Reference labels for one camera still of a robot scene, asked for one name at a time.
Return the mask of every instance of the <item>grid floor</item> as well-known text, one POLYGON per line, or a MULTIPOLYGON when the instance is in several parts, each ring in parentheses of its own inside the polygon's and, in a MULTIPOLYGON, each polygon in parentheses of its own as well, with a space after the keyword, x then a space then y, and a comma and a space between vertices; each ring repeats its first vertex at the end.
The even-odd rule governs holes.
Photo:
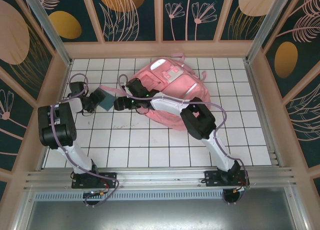
MULTIPOLYGON (((157 58, 75 59, 71 75, 84 73, 89 92, 100 84, 116 87, 120 74, 133 74, 157 58)), ((271 165, 247 73, 241 58, 186 58, 197 75, 206 71, 204 84, 211 102, 227 112, 218 132, 233 157, 247 166, 271 165)), ((75 77, 74 81, 83 81, 75 77)), ((64 97, 70 92, 66 88, 64 97)), ((217 125, 223 115, 211 109, 217 125)), ((74 115, 77 142, 98 167, 204 167, 215 166, 204 144, 186 131, 169 129, 135 111, 109 111, 101 107, 90 116, 74 115)), ((70 167, 55 150, 46 153, 44 168, 70 167)))

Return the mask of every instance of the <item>black mounting plate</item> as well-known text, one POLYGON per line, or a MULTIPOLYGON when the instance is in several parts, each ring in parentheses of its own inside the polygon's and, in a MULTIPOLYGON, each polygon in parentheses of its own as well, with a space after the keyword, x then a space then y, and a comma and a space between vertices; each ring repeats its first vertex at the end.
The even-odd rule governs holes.
MULTIPOLYGON (((117 178, 116 172, 99 172, 99 175, 108 177, 108 178, 113 178, 113 179, 117 178)), ((115 181, 106 180, 103 178, 101 178, 101 180, 103 181, 100 181, 97 185, 89 185, 89 184, 83 185, 83 184, 80 184, 80 182, 74 181, 74 180, 75 180, 75 174, 73 175, 73 178, 72 178, 72 184, 71 184, 72 189, 104 189, 106 187, 104 181, 106 181, 110 189, 114 189, 116 187, 115 181)))
MULTIPOLYGON (((244 182, 246 182, 246 175, 244 170, 240 170, 238 175, 244 182)), ((204 179, 201 181, 202 183, 205 183, 207 187, 225 187, 225 186, 241 186, 241 180, 235 179, 232 182, 229 182, 226 184, 222 181, 220 175, 218 174, 218 171, 205 171, 204 172, 204 179)))

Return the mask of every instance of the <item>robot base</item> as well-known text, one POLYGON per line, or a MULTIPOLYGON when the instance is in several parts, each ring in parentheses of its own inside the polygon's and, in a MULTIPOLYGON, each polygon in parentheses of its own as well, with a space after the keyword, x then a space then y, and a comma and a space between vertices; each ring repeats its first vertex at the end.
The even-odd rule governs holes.
POLYGON ((241 179, 245 182, 246 181, 246 175, 244 170, 240 170, 238 177, 235 178, 233 181, 225 182, 221 178, 221 174, 218 170, 215 171, 205 171, 204 177, 201 182, 207 186, 207 187, 225 187, 225 186, 241 186, 242 182, 241 179))
MULTIPOLYGON (((99 172, 100 176, 108 177, 108 178, 117 178, 116 172, 99 172)), ((83 174, 73 174, 72 177, 72 189, 105 189, 105 182, 108 184, 110 189, 114 189, 116 187, 116 182, 112 180, 106 180, 89 175, 88 173, 83 174)))

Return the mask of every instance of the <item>pink backpack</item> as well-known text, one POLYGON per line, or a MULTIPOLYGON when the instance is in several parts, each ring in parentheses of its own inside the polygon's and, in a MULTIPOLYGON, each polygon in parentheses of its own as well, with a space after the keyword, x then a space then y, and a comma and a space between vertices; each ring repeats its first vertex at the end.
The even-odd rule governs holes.
MULTIPOLYGON (((182 53, 175 53, 171 56, 180 57, 180 60, 167 57, 158 58, 142 68, 131 79, 140 79, 148 91, 155 89, 174 98, 191 100, 198 97, 203 102, 210 102, 209 91, 203 84, 206 72, 202 73, 203 77, 200 80, 191 67, 184 64, 185 56, 182 53)), ((138 111, 142 114, 146 112, 142 108, 138 108, 138 111)), ((186 129, 181 117, 166 111, 149 110, 145 115, 169 128, 179 131, 186 129)))

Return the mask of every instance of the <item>metal grate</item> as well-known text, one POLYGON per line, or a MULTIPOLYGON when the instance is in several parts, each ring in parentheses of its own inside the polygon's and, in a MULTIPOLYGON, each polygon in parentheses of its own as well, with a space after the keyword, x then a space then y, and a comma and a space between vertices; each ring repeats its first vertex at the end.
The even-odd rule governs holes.
MULTIPOLYGON (((83 201, 83 191, 75 192, 38 192, 36 202, 83 201)), ((94 196, 88 201, 102 200, 104 196, 94 196)), ((109 201, 141 201, 141 200, 184 200, 184 199, 221 199, 221 189, 204 190, 146 190, 146 191, 119 191, 114 193, 109 201)))

